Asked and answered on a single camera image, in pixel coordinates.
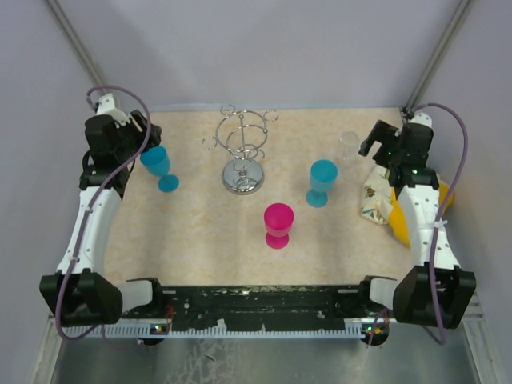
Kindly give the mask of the dinosaur print yellow cloth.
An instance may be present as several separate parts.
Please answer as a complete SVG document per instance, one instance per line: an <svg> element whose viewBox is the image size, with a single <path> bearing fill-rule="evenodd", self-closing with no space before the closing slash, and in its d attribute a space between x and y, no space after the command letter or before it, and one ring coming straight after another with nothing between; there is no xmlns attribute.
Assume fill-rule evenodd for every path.
<svg viewBox="0 0 512 384"><path fill-rule="evenodd" d="M390 225L395 238L405 246L410 245L406 219L397 203L394 188L388 183L389 171L375 166L363 183L361 216L379 225Z"/></svg>

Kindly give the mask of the pink plastic wine glass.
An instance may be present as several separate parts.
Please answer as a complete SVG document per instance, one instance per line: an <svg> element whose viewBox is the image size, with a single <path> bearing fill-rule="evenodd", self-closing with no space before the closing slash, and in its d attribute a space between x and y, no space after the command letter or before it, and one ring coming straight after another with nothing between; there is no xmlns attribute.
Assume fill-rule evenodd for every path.
<svg viewBox="0 0 512 384"><path fill-rule="evenodd" d="M294 224L294 212L282 202L269 205L263 215L266 228L266 244L274 249L285 248L290 240L290 230Z"/></svg>

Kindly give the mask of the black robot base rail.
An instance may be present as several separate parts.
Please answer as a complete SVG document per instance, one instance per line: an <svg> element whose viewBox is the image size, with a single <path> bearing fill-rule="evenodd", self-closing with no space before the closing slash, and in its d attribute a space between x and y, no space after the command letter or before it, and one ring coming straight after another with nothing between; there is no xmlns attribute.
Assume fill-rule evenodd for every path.
<svg viewBox="0 0 512 384"><path fill-rule="evenodd" d="M161 286L152 300L124 310L112 324L100 319L63 324L68 338L350 338L380 346L392 314L368 299L369 285Z"/></svg>

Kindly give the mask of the blue wine glass front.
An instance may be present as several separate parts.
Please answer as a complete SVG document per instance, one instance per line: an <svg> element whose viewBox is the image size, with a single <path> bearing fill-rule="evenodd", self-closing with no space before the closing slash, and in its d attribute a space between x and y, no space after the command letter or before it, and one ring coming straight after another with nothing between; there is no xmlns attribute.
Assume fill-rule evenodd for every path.
<svg viewBox="0 0 512 384"><path fill-rule="evenodd" d="M306 202L314 208L324 207L337 177L338 168L332 161L321 159L314 162L310 168L310 190L306 193Z"/></svg>

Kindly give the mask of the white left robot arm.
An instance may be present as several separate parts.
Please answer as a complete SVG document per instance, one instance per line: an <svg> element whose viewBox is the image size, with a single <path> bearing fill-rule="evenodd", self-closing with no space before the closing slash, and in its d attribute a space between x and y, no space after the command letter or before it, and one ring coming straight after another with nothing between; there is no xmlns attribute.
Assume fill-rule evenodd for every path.
<svg viewBox="0 0 512 384"><path fill-rule="evenodd" d="M115 324L139 308L161 315L166 297L154 278L115 285L103 275L110 228L121 205L139 150L161 142L162 130L138 110L123 125L108 114L85 123L89 149L82 158L77 220L65 255L54 274L42 277L39 291L61 327Z"/></svg>

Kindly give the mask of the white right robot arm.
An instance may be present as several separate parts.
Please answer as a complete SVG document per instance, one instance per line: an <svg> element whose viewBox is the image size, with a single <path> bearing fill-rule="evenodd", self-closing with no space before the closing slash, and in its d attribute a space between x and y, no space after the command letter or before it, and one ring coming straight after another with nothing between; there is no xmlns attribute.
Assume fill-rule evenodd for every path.
<svg viewBox="0 0 512 384"><path fill-rule="evenodd" d="M369 289L360 293L357 304L369 317L387 308L398 322L455 329L473 297L476 278L461 268L438 217L440 184L426 164L433 136L431 120L419 114L402 128L377 121L360 146L359 154L366 156L373 144L381 145L373 159L389 172L406 221L413 266L401 281L367 277Z"/></svg>

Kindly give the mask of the clear wine glass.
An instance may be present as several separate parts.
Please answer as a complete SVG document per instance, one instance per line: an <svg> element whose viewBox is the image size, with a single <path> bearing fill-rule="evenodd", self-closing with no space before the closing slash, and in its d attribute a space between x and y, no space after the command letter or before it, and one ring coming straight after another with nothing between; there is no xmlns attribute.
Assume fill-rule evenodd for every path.
<svg viewBox="0 0 512 384"><path fill-rule="evenodd" d="M353 131L343 132L339 138L341 159L350 161L358 155L359 137Z"/></svg>

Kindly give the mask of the blue wine glass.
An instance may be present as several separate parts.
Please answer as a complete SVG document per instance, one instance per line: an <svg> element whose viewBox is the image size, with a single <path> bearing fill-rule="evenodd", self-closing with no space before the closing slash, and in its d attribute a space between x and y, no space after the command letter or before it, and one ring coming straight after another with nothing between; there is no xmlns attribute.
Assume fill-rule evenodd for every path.
<svg viewBox="0 0 512 384"><path fill-rule="evenodd" d="M179 187L179 179L170 173L171 162L166 148L156 146L140 155L141 164L145 169L158 178L158 188L161 192L171 193Z"/></svg>
<svg viewBox="0 0 512 384"><path fill-rule="evenodd" d="M310 190L306 193L306 202L314 208L324 207L337 177L338 168L332 161L321 159L314 162L310 168Z"/></svg>

